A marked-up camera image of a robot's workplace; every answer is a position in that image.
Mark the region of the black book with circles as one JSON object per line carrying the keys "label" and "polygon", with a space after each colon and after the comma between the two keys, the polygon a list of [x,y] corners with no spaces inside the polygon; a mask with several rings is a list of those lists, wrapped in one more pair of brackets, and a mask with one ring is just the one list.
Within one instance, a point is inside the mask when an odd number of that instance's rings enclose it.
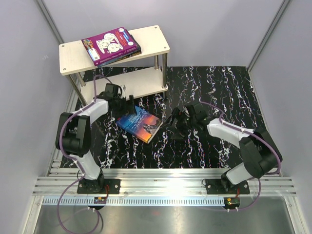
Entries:
{"label": "black book with circles", "polygon": [[122,57],[122,59],[127,59],[136,55],[140,55],[141,54],[141,48],[137,48],[136,50],[127,53],[125,56]]}

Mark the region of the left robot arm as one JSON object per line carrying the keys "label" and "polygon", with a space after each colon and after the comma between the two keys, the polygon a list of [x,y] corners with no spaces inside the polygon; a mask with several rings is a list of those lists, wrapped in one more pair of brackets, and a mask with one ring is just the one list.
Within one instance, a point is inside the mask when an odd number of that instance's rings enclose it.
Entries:
{"label": "left robot arm", "polygon": [[95,94],[90,104],[72,113],[64,112],[59,117],[56,148],[80,170],[78,187],[81,193],[99,194],[107,187],[103,172],[91,154],[91,127],[106,114],[115,119],[136,114],[134,97],[130,95],[126,99],[125,90],[125,85],[107,83],[105,90]]}

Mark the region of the purple puzzle book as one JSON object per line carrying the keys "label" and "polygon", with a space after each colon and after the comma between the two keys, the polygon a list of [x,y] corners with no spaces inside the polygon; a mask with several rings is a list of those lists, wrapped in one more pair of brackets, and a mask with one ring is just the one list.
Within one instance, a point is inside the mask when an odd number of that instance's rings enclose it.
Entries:
{"label": "purple puzzle book", "polygon": [[95,67],[134,51],[140,46],[124,27],[82,39],[81,42]]}

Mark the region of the blue Jane Eyre book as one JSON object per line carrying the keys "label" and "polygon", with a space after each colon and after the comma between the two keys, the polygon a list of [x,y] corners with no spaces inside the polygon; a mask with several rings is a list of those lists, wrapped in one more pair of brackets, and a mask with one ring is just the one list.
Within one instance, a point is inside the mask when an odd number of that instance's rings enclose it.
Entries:
{"label": "blue Jane Eyre book", "polygon": [[135,110],[136,114],[119,118],[117,126],[148,144],[160,129],[163,121],[138,106],[135,106]]}

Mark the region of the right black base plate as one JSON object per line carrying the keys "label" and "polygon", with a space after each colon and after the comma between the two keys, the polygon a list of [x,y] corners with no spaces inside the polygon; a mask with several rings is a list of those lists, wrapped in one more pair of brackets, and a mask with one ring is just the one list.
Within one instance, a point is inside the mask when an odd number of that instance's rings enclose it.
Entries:
{"label": "right black base plate", "polygon": [[250,189],[247,181],[233,185],[226,179],[204,179],[208,195],[248,195]]}

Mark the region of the white two-tier wooden shelf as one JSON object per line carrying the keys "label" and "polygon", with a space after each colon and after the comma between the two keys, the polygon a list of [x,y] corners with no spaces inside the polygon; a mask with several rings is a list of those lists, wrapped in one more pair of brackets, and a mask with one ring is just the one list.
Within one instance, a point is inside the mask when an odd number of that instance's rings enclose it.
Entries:
{"label": "white two-tier wooden shelf", "polygon": [[96,68],[81,41],[59,45],[59,70],[68,77],[82,105],[104,91],[108,81],[125,86],[125,95],[142,98],[166,94],[167,58],[170,47],[159,25],[130,30],[142,53]]}

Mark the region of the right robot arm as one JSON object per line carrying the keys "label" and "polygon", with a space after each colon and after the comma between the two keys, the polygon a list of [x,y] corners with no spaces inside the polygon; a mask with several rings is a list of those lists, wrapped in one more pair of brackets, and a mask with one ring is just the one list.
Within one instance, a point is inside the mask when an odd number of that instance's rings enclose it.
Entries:
{"label": "right robot arm", "polygon": [[253,130],[226,122],[221,116],[211,116],[200,102],[187,105],[184,110],[174,108],[165,121],[174,127],[173,140],[186,140],[191,130],[224,140],[240,150],[242,163],[229,169],[215,182],[206,181],[207,190],[219,194],[234,194],[248,179],[260,179],[281,170],[282,155],[267,130]]}

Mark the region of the black marble pattern mat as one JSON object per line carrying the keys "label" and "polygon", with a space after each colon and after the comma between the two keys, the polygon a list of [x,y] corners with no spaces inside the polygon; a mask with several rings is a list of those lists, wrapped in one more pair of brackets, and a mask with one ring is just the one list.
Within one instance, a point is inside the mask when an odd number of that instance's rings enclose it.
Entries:
{"label": "black marble pattern mat", "polygon": [[[245,67],[169,67],[168,91],[135,100],[135,105],[166,120],[172,110],[200,100],[214,116],[224,111],[224,120],[250,129],[265,122]],[[176,169],[232,168],[241,163],[240,150],[216,137],[198,131],[187,140],[174,141],[171,126],[162,127],[150,143],[144,143],[119,128],[109,116],[92,126],[91,153],[102,168]]]}

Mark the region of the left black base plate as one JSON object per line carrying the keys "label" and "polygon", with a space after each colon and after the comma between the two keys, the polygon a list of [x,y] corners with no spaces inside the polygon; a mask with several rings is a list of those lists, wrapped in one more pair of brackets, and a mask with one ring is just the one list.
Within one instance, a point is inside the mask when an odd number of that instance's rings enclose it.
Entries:
{"label": "left black base plate", "polygon": [[103,181],[83,179],[78,183],[78,194],[106,194],[118,195],[120,191],[120,179],[110,178]]}

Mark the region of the aluminium mounting rail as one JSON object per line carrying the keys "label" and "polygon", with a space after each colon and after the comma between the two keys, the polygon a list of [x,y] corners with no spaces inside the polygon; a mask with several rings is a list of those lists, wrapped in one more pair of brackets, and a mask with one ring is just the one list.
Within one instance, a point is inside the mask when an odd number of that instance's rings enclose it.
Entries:
{"label": "aluminium mounting rail", "polygon": [[[105,178],[120,180],[120,196],[206,196],[203,179],[219,178],[226,169],[103,169]],[[37,178],[33,195],[60,195],[69,186],[67,195],[77,193],[77,169],[51,169],[48,176]],[[248,182],[250,196],[296,196],[290,177],[266,175],[260,181]]]}

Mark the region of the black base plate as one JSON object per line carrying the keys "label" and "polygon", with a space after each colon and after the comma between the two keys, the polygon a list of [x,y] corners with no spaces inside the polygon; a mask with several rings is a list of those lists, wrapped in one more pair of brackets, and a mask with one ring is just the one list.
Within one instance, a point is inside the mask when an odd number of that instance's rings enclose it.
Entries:
{"label": "black base plate", "polygon": [[248,195],[250,189],[247,181],[233,185],[226,179],[204,179],[208,195]]}
{"label": "black base plate", "polygon": [[120,191],[120,179],[110,178],[103,181],[83,179],[78,183],[78,194],[106,194],[118,195]]}

